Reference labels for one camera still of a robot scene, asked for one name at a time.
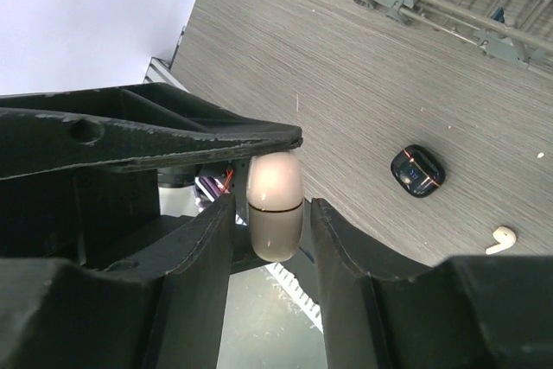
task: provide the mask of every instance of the gray metal frame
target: gray metal frame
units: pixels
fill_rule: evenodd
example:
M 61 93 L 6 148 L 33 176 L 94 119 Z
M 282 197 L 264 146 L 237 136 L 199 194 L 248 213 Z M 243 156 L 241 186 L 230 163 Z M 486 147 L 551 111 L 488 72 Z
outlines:
M 485 13 L 465 0 L 355 0 L 369 9 L 384 8 L 385 14 L 403 24 L 424 23 L 433 29 L 474 45 L 490 57 L 511 62 L 553 80 L 553 40 L 536 33 L 543 14 L 553 0 L 523 0 L 521 11 L 501 7 L 509 0 L 492 0 Z M 545 22 L 553 31 L 553 19 Z
M 171 75 L 167 66 L 157 58 L 152 58 L 152 60 L 149 62 L 148 71 L 146 72 L 146 76 L 144 77 L 144 84 L 148 84 L 150 82 L 165 82 L 166 84 L 176 86 L 177 88 L 188 92 L 188 89 L 186 89 L 183 84 L 177 81 L 177 79 L 173 75 Z

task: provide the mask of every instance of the wireless earbud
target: wireless earbud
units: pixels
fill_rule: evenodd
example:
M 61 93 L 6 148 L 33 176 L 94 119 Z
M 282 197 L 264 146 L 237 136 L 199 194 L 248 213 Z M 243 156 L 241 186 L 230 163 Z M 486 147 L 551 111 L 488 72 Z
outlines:
M 515 232 L 506 226 L 500 226 L 498 229 L 493 231 L 493 238 L 498 241 L 498 244 L 490 246 L 486 250 L 487 255 L 497 254 L 504 250 L 508 250 L 515 242 L 517 242 L 517 235 Z
M 290 259 L 303 225 L 303 180 L 296 155 L 281 152 L 253 157 L 246 197 L 253 250 L 265 261 Z

